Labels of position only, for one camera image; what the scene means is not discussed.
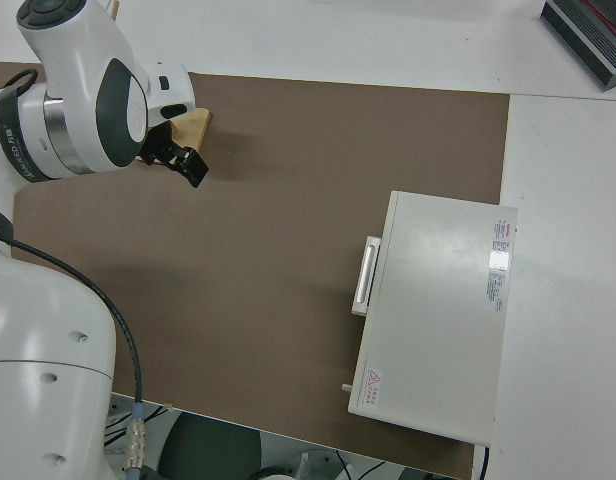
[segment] black cable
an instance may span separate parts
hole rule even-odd
[[[346,472],[346,476],[348,477],[348,480],[352,480],[352,478],[350,477],[350,472],[348,472],[348,466],[346,465],[346,462],[344,462],[344,459],[341,458],[341,454],[339,453],[339,450],[335,450],[335,453],[337,454],[337,458],[339,459],[339,461],[341,462],[341,465],[344,467],[344,471]],[[361,480],[362,478],[364,478],[366,475],[368,475],[370,472],[374,472],[375,470],[377,470],[379,467],[381,467],[382,465],[384,465],[386,462],[379,462],[377,465],[375,465],[372,468],[369,468],[368,470],[366,470],[364,473],[361,474],[361,476],[359,478],[357,478],[357,480]]]
[[[368,475],[370,472],[372,472],[372,471],[374,471],[374,470],[377,470],[377,469],[378,469],[379,467],[381,467],[384,463],[386,463],[386,462],[379,462],[379,463],[378,463],[377,465],[375,465],[374,467],[369,468],[369,469],[368,469],[368,470],[366,470],[366,471],[364,472],[364,474],[363,474],[361,477],[359,477],[357,480],[361,480],[361,479],[362,479],[362,478],[364,478],[366,475]]]
[[[110,428],[110,427],[114,427],[115,425],[119,425],[121,422],[123,422],[124,420],[127,420],[128,418],[130,418],[130,416],[132,415],[132,413],[127,413],[126,415],[124,415],[123,417],[121,417],[119,420],[117,420],[116,422],[112,422],[109,423],[108,425],[106,425],[106,429]]]
[[[86,287],[90,288],[104,302],[106,307],[108,307],[108,310],[110,310],[110,313],[112,314],[112,316],[117,321],[117,324],[119,325],[119,328],[121,329],[122,333],[124,334],[126,343],[128,343],[128,349],[130,350],[130,356],[132,357],[132,363],[133,363],[134,374],[135,374],[135,403],[141,403],[142,396],[143,396],[143,392],[142,392],[143,387],[142,387],[142,381],[141,381],[141,366],[139,364],[139,353],[137,352],[137,346],[135,345],[135,340],[132,336],[132,333],[130,332],[130,328],[128,327],[128,324],[126,323],[126,320],[124,319],[119,309],[117,309],[115,304],[112,302],[112,300],[110,300],[108,295],[106,295],[103,292],[103,290],[101,290],[92,280],[86,277],[83,273],[81,273],[80,271],[71,267],[67,263],[62,262],[61,260],[53,257],[52,255],[46,252],[43,252],[35,247],[31,247],[30,245],[27,245],[23,242],[15,240],[14,238],[10,238],[10,237],[7,237],[1,234],[0,234],[0,242],[4,242],[10,245],[11,247],[15,247],[15,248],[18,248],[19,250],[23,250],[24,252],[28,252],[36,257],[41,258],[42,260],[45,260],[61,268],[65,272],[75,277],[81,283],[83,283]]]
[[[162,412],[162,410],[164,410],[164,407],[163,407],[163,406],[159,406],[159,407],[157,407],[157,408],[155,409],[155,411],[154,411],[154,412],[152,412],[150,415],[148,415],[148,416],[144,419],[144,423],[148,423],[148,422],[149,422],[150,420],[152,420],[153,418],[157,418],[157,417],[159,417],[159,416],[163,415],[164,413],[168,413],[168,410],[164,410],[163,412]],[[105,436],[106,436],[106,437],[108,437],[108,436],[110,436],[110,435],[114,435],[115,433],[120,433],[120,432],[125,432],[125,431],[126,431],[126,427],[124,427],[124,428],[119,428],[119,429],[117,429],[117,430],[113,430],[112,432],[106,432],[106,435],[105,435]]]
[[[30,87],[32,87],[35,84],[35,82],[37,81],[37,77],[39,76],[39,72],[37,72],[37,70],[35,70],[34,68],[27,68],[26,70],[22,70],[17,75],[15,75],[10,80],[8,80],[4,84],[4,86],[1,87],[1,88],[10,87],[11,85],[14,85],[19,80],[21,80],[22,78],[27,77],[27,76],[30,76],[30,78],[28,80],[26,80],[25,83],[23,83],[22,85],[19,85],[17,87],[17,96],[21,97],[24,93],[26,93],[28,90],[30,90]]]
[[[344,462],[344,459],[341,458],[341,454],[339,453],[339,450],[335,450],[335,453],[337,454],[337,458],[341,462],[341,465],[344,467],[344,472],[346,472],[346,476],[348,477],[348,480],[352,480],[352,477],[350,476],[350,472],[348,472],[348,466],[346,465],[346,462]]]
[[[486,478],[486,470],[488,470],[488,458],[490,457],[490,449],[486,447],[484,452],[484,463],[481,465],[481,474],[479,475],[479,480],[485,480]]]
[[[148,423],[153,418],[157,418],[157,417],[160,417],[161,415],[163,415],[164,413],[168,413],[168,410],[164,410],[163,412],[155,415],[157,410],[155,410],[155,412],[152,412],[148,417],[146,417],[146,419],[144,420],[144,423]],[[107,447],[108,445],[110,445],[112,443],[115,443],[117,440],[119,440],[120,438],[122,438],[122,437],[124,437],[126,435],[126,429],[125,428],[119,429],[118,431],[119,431],[119,433],[117,435],[115,435],[114,437],[109,438],[108,440],[106,440],[104,442],[104,447]]]

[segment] screw hole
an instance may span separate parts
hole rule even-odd
[[[61,455],[57,455],[56,453],[48,453],[41,457],[41,460],[48,467],[61,467],[67,461],[66,457],[62,457]]]
[[[57,375],[54,373],[43,373],[39,377],[39,380],[41,380],[42,383],[55,383],[57,381]]]
[[[75,343],[86,343],[88,341],[88,335],[83,332],[70,332],[68,336]]]

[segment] white table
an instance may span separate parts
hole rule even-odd
[[[0,3],[2,61],[36,60],[20,3]],[[488,478],[615,479],[616,89],[557,43],[542,3],[124,0],[118,21],[140,60],[191,71],[515,94],[501,203],[520,228]]]

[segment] white box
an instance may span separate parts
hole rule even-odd
[[[516,222],[392,192],[351,413],[490,446]]]

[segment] white device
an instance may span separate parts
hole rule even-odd
[[[27,0],[17,21],[48,83],[0,89],[5,237],[12,237],[20,189],[123,168],[145,148],[150,127],[195,103],[186,71],[139,65],[97,0]],[[26,75],[33,83],[36,74]],[[160,136],[151,145],[155,151],[146,155],[199,184],[205,164],[192,149],[176,149],[177,160],[167,163],[168,139]],[[13,260],[0,242],[1,480],[117,478],[103,455],[114,355],[111,315],[91,290],[54,270]],[[140,411],[133,409],[128,479],[138,479],[141,468]]]
[[[392,193],[351,413],[490,446],[516,223],[513,208]]]

